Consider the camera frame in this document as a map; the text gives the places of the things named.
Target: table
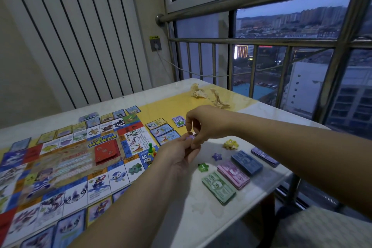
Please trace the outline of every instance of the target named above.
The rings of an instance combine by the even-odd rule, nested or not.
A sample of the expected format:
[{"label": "table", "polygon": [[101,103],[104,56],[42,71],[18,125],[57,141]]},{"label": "table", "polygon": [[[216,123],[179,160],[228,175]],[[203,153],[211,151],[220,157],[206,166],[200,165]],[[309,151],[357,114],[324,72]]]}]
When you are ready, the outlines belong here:
[{"label": "table", "polygon": [[[207,82],[198,79],[188,79],[106,102],[89,105],[62,114],[4,128],[0,130],[0,148],[9,147],[10,142],[19,141],[30,136],[36,138],[42,133],[59,129],[69,124],[75,124],[77,123],[77,118],[88,113],[98,112],[100,115],[103,115],[115,110],[126,109],[133,105],[140,107],[142,112],[138,113],[138,117],[143,123],[148,123],[151,121],[150,119],[153,119],[154,116],[157,116],[159,113],[168,113],[167,110],[164,110],[164,106],[172,106],[171,103],[173,101],[174,104],[179,104],[176,101],[179,101],[180,97],[172,96],[187,92],[193,83],[197,83],[200,87],[205,87],[205,89],[211,87],[218,89],[218,87],[210,85]],[[235,111],[268,119],[326,128],[321,124],[276,109],[251,98],[237,95],[231,91],[222,90],[221,88],[219,88],[218,91],[223,101],[229,100],[230,98],[232,109]],[[188,100],[186,95],[183,95],[182,98]],[[191,109],[195,106],[179,105],[180,111],[183,108],[183,112],[185,112],[184,110],[188,107]],[[226,206],[222,206],[202,184],[201,178],[205,176],[206,173],[199,172],[197,167],[198,164],[206,162],[210,165],[209,171],[211,172],[216,170],[220,162],[230,159],[231,154],[234,152],[222,148],[222,144],[230,138],[239,143],[239,150],[244,150],[249,153],[250,149],[254,147],[252,144],[236,137],[211,139],[205,142],[199,155],[190,165],[188,174],[181,181],[174,193],[174,199],[170,204],[164,222],[153,242],[153,247],[203,247],[207,245],[291,175],[291,171],[283,165],[272,168],[268,164],[262,162],[264,164],[263,171],[254,176],[250,184],[237,192],[235,198]],[[215,152],[222,154],[222,161],[214,161],[212,155]]]}]

